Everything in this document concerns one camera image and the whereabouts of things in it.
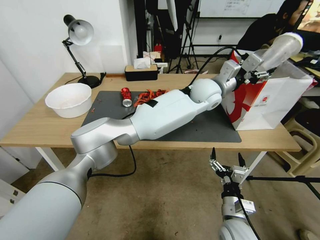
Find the white bowl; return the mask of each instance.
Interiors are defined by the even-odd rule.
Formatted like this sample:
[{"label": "white bowl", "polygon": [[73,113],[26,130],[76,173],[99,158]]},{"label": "white bowl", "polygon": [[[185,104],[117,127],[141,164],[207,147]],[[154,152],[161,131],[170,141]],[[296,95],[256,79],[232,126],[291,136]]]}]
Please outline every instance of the white bowl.
[{"label": "white bowl", "polygon": [[91,108],[91,88],[83,83],[66,84],[51,91],[45,103],[60,117],[78,117]]}]

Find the lamp base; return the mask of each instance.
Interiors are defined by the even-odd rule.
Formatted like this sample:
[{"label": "lamp base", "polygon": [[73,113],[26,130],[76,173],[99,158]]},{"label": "lamp base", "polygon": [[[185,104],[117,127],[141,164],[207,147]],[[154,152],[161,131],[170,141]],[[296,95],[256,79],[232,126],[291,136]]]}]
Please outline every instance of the lamp base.
[{"label": "lamp base", "polygon": [[84,78],[78,80],[78,83],[87,84],[91,88],[98,87],[101,84],[99,78],[96,76],[87,76],[87,82],[88,83],[85,82]]}]

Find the tissue box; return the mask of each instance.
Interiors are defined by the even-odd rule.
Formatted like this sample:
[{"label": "tissue box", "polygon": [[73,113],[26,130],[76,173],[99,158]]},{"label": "tissue box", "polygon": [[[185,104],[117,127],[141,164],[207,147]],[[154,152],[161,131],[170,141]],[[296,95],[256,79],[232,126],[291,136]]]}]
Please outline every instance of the tissue box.
[{"label": "tissue box", "polygon": [[155,64],[146,69],[134,69],[132,65],[128,65],[126,66],[124,73],[127,81],[148,81],[158,79],[158,68]]}]

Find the desk lamp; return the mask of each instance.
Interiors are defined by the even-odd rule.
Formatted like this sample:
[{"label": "desk lamp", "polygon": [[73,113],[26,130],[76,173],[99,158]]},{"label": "desk lamp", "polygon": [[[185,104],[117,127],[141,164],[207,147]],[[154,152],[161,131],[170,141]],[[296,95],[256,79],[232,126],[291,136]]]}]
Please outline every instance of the desk lamp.
[{"label": "desk lamp", "polygon": [[78,83],[87,84],[91,88],[99,86],[101,84],[99,78],[97,78],[96,76],[86,76],[86,70],[76,60],[69,48],[69,46],[71,46],[72,44],[76,44],[79,46],[88,44],[93,38],[94,34],[92,25],[86,21],[75,19],[71,15],[65,15],[63,21],[68,26],[69,37],[66,40],[63,40],[62,43],[68,50],[77,68],[82,74],[82,78],[78,81]]}]

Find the concrete floor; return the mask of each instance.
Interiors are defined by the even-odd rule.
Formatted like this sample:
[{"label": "concrete floor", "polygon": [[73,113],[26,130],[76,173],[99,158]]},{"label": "concrete floor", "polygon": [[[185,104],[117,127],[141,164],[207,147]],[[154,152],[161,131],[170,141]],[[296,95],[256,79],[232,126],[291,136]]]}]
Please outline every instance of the concrete floor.
[{"label": "concrete floor", "polygon": [[[54,151],[65,166],[75,156],[73,149]],[[67,239],[218,239],[222,185],[208,164],[210,151],[134,153],[134,175],[89,180],[84,208]],[[243,156],[247,158],[249,153],[244,152]],[[237,153],[217,151],[217,159],[225,165],[237,164]],[[120,174],[132,169],[130,151],[123,149],[103,172]],[[319,176],[319,171],[311,176]],[[42,160],[37,169],[13,185],[27,192],[50,172],[52,169]],[[268,155],[253,174],[287,176]],[[319,200],[302,183],[246,182],[242,194],[255,202],[257,212],[250,219],[261,239],[298,239],[296,230],[300,228],[320,236]]]}]

